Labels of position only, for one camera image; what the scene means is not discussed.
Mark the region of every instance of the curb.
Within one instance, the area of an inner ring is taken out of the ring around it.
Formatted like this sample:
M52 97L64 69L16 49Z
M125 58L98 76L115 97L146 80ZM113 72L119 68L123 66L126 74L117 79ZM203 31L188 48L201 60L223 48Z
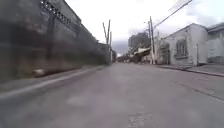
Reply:
M199 73L204 75L210 75L210 76L218 76L218 77L224 77L224 74L219 73L211 73L211 72L203 72L203 71L195 71L195 70L186 70L187 72L193 72L193 73Z
M31 85L31 86L28 86L28 87L25 87L25 88L21 88L21 89L18 89L18 90L13 90L13 91L10 91L10 92L5 92L5 93L3 92L2 94L0 94L0 100L5 100L5 99L9 99L9 98L16 98L18 96L24 96L24 95L27 95L27 94L34 94L34 93L38 93L38 92L41 92L41 91L46 91L47 89L50 89L52 87L56 87L56 86L50 86L52 84L59 83L59 82L65 81L65 80L69 80L71 78L78 78L78 77L81 77L83 75L87 75L87 74L90 74L91 72L95 72L97 70L100 70L103 67L104 66L98 66L98 67L86 69L86 70L83 70L83 71L80 71L80 72L76 72L76 73L73 73L73 74L70 74L70 75L67 75L67 76L62 76L62 77L59 77L59 78L46 80L46 81L43 81L41 83L37 83L37 84Z
M162 67L162 66L157 66L158 68L165 68L165 69L173 69L173 70L179 70L179 71L185 71L185 72L192 72L192 73L198 73L198 74L204 74L204 75L210 75L210 76L218 76L218 77L224 77L224 74L219 74L219 73L211 73L211 72L203 72L203 71L195 71L191 69L186 69L186 68L172 68L172 67Z

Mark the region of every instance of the pole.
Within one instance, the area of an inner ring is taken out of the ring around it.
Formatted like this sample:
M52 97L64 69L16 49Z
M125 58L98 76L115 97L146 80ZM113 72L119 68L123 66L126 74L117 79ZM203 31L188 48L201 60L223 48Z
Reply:
M199 65L199 61L198 61L198 59L199 59L199 55L198 55L198 44L196 44L196 50L197 50L197 66Z
M148 31L149 31L149 41L151 42L151 26L150 26L150 22L148 21Z
M150 30L151 30L151 40L152 40L152 63L155 64L155 46L154 46L154 35L153 35L153 26L152 26L152 17L150 16Z
M109 44L109 38L110 38L110 20L109 20L108 30L107 30L107 45Z
M106 28L105 28L104 23L103 23L103 30L104 30L105 39L107 40L107 33L106 33Z
M112 62L112 47L111 47L111 42L112 42L112 31L110 31L110 62Z

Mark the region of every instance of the white building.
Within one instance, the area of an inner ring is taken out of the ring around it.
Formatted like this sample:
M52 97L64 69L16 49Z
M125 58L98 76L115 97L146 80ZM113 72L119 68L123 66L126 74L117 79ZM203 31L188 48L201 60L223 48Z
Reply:
M159 61L173 65L197 65L206 63L205 45L208 40L207 29L198 24L191 24L161 40Z
M161 39L161 64L224 64L224 23L210 28L191 24Z
M208 28L207 62L224 64L224 23Z

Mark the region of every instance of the concrete wall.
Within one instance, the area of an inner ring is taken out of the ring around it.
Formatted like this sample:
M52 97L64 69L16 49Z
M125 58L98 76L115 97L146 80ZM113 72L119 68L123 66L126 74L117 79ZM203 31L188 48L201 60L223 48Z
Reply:
M159 35L157 35L157 37L154 40L155 42L155 60L158 62L159 61L159 48L160 48L160 39L159 39Z
M28 77L38 68L67 70L99 63L96 40L61 2L61 12L80 24L78 29L43 8L40 0L0 1L0 82Z
M190 36L190 28L184 28L170 36L168 36L167 38L165 38L163 40L163 43L169 43L170 44L170 63L173 65L188 65L188 64L192 64L192 55L190 52L188 52L188 56L186 58L183 59L177 59L175 57L176 52L177 52L177 41L178 40L186 40L187 42L187 49L188 51L191 51L191 36Z
M194 65L197 65L197 63L206 63L206 41L208 40L208 32L205 27L197 24L192 24L190 29L192 43L189 53L193 58L193 63Z
M187 43L187 56L183 58L175 57L177 53L177 42L185 40ZM197 65L206 63L206 41L208 33L205 27L191 24L166 37L162 42L170 44L170 59L173 65Z
M206 50L208 63L224 64L224 32L210 34Z

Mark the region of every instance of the window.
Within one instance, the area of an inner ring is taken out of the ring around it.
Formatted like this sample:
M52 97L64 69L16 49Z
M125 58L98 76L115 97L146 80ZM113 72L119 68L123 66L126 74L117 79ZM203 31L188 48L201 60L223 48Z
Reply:
M176 55L177 59L182 59L187 57L187 42L185 39L178 40L176 44Z
M70 29L73 32L77 32L78 28L77 25L74 25L71 23L71 19L64 16L57 8L55 8L51 3L49 3L46 0L40 0L41 7L44 7L45 10L49 11L50 13L53 13L56 18L64 23L68 29Z

